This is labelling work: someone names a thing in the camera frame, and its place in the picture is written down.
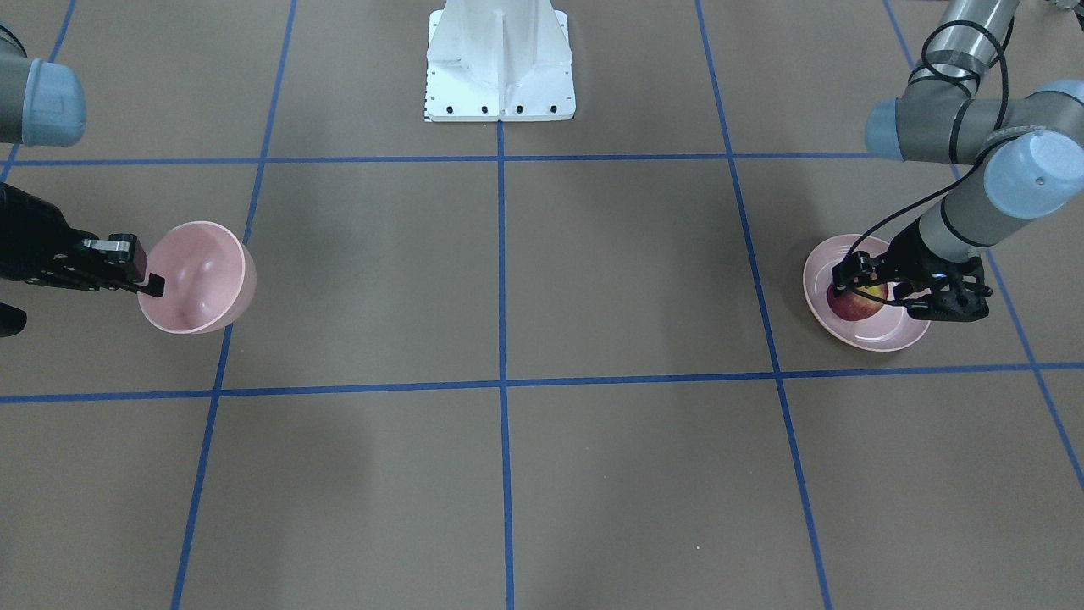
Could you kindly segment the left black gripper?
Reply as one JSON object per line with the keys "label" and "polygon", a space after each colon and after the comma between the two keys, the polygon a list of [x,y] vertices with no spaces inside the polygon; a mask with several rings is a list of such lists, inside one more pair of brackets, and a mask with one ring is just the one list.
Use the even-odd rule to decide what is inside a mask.
{"label": "left black gripper", "polygon": [[932,254],[911,223],[889,242],[882,256],[847,254],[830,269],[830,294],[894,283],[907,316],[920,321],[978,321],[990,315],[992,288],[978,258],[953,262]]}

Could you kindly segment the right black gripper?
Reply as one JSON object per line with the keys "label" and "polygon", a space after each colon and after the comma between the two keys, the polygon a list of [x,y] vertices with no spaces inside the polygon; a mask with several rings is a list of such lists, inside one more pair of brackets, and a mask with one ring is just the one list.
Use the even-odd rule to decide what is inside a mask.
{"label": "right black gripper", "polygon": [[57,206],[9,184],[1,193],[1,275],[86,293],[165,294],[165,278],[147,275],[147,255],[136,235],[100,238],[70,228]]}

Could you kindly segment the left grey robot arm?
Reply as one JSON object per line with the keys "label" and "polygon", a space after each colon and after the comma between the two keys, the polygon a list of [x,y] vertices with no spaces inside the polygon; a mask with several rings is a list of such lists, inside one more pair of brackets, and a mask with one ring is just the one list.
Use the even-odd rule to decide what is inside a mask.
{"label": "left grey robot arm", "polygon": [[925,212],[880,255],[849,248],[829,293],[906,310],[913,319],[988,316],[988,248],[1080,196],[1081,81],[1008,93],[1005,52],[1015,1],[953,1],[925,40],[901,98],[872,109],[867,150],[894,161],[964,165],[919,202]]}

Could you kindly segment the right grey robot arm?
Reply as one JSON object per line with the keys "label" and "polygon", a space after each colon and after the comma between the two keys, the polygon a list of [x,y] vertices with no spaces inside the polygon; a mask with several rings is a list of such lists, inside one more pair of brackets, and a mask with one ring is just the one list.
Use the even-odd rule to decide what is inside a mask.
{"label": "right grey robot arm", "polygon": [[[24,147],[69,147],[83,137],[86,100],[69,67],[33,59],[3,25],[1,135]],[[147,269],[132,233],[96,233],[69,224],[59,206],[3,184],[3,278],[86,293],[125,290],[162,297],[165,280]]]}

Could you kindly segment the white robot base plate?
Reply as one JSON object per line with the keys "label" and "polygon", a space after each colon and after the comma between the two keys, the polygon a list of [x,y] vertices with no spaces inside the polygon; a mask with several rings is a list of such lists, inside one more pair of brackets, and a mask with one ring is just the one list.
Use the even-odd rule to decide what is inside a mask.
{"label": "white robot base plate", "polygon": [[428,121],[576,116],[569,20],[550,1],[448,1],[429,15],[427,43]]}

